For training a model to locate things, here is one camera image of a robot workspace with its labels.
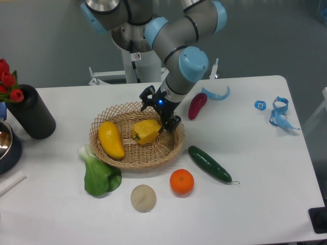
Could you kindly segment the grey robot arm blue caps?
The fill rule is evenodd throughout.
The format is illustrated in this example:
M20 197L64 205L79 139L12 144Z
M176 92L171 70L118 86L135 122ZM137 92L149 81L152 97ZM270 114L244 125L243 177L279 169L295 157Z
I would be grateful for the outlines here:
M164 129L181 119L174 111L209 67L200 39L221 30L227 13L219 1L182 1L184 16L175 22L157 16L152 1L83 1L82 12L98 32L119 34L116 44L130 53L153 51L169 73L158 89L140 95L143 109L153 107Z

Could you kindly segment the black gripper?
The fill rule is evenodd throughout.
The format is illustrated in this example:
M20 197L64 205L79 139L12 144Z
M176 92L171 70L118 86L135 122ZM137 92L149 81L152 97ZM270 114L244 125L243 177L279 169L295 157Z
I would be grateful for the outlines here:
M161 128L159 129L159 133L161 133L164 129L168 132L173 132L181 122L181 117L178 115L174 115L174 111L180 102L172 102L166 98L167 92L161 92L158 89L155 92L155 88L153 85L147 87L139 96L142 100L141 111L144 111L148 106L153 107L155 111L159 114L161 120Z

